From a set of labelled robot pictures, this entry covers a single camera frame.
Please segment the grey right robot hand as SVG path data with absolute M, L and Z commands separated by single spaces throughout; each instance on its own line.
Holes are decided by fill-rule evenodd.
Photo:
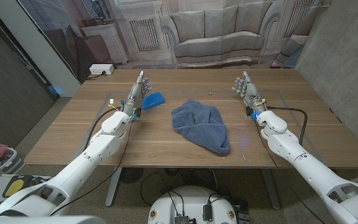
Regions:
M 237 77 L 234 83 L 236 86 L 232 87 L 231 90 L 242 98 L 248 116 L 258 117 L 259 114 L 267 110 L 265 99 L 262 98 L 246 71 L 243 71 L 243 77 Z

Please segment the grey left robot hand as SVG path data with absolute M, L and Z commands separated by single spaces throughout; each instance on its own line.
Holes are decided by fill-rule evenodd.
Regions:
M 145 95 L 152 90 L 152 87 L 149 85 L 149 79 L 144 77 L 144 71 L 141 70 L 139 76 L 137 77 L 136 82 L 132 86 L 126 101 L 122 106 L 122 112 L 128 116 L 133 116 L 137 114 L 139 116 L 139 110 L 142 106 Z

